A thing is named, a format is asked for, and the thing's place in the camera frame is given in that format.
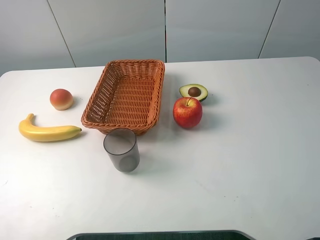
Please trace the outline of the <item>halved avocado with pit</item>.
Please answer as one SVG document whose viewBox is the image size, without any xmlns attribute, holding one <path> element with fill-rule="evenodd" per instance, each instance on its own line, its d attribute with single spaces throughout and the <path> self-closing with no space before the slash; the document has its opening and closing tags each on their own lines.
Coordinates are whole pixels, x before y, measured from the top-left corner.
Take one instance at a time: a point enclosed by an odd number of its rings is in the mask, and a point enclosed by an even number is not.
<svg viewBox="0 0 320 240">
<path fill-rule="evenodd" d="M 195 98 L 198 101 L 204 101 L 208 96 L 208 90 L 200 84 L 187 84 L 179 88 L 179 93 L 185 98 Z"/>
</svg>

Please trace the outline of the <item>brown wicker basket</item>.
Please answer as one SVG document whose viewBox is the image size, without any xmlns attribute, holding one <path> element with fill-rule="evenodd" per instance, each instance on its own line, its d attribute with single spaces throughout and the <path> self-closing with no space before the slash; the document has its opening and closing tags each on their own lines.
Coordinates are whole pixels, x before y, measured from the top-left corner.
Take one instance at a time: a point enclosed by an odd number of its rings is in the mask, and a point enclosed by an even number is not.
<svg viewBox="0 0 320 240">
<path fill-rule="evenodd" d="M 144 135 L 159 120 L 164 76 L 161 60 L 108 62 L 81 116 L 82 125 L 105 135 L 115 129 Z"/>
</svg>

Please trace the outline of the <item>grey translucent plastic cup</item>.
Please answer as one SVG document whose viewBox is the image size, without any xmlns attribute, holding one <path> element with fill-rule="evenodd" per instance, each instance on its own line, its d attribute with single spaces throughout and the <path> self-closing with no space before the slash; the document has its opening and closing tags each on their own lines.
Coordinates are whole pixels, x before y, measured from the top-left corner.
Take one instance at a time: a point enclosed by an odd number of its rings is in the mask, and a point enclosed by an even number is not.
<svg viewBox="0 0 320 240">
<path fill-rule="evenodd" d="M 109 132 L 104 140 L 103 147 L 113 166 L 123 173 L 134 171 L 140 163 L 137 137 L 127 128 L 118 128 Z"/>
</svg>

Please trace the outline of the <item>orange round bread bun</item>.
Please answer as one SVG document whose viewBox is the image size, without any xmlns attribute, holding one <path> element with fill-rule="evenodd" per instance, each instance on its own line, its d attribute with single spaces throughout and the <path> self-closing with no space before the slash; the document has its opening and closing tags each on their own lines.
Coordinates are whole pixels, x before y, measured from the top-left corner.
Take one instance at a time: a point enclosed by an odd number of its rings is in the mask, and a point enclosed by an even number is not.
<svg viewBox="0 0 320 240">
<path fill-rule="evenodd" d="M 50 103 L 58 111 L 64 111 L 70 108 L 74 103 L 74 98 L 72 94 L 62 88 L 55 89 L 50 94 Z"/>
</svg>

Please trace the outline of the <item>red apple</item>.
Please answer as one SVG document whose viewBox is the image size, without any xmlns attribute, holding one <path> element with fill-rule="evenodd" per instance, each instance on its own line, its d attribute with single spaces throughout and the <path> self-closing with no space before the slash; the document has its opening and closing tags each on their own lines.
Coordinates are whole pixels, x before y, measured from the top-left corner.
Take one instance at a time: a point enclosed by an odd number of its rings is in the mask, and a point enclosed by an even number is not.
<svg viewBox="0 0 320 240">
<path fill-rule="evenodd" d="M 199 100 L 193 97 L 181 97 L 173 105 L 173 119 L 184 129 L 197 126 L 203 116 L 203 108 Z"/>
</svg>

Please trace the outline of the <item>yellow banana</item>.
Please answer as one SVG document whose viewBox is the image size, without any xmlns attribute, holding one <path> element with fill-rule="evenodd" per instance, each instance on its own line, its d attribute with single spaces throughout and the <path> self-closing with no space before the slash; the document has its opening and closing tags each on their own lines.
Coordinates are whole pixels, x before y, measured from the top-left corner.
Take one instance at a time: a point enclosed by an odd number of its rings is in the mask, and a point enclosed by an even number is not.
<svg viewBox="0 0 320 240">
<path fill-rule="evenodd" d="M 19 123 L 20 134 L 34 142 L 56 142 L 76 137 L 82 129 L 74 125 L 40 127 L 33 125 L 34 114 L 30 113 Z"/>
</svg>

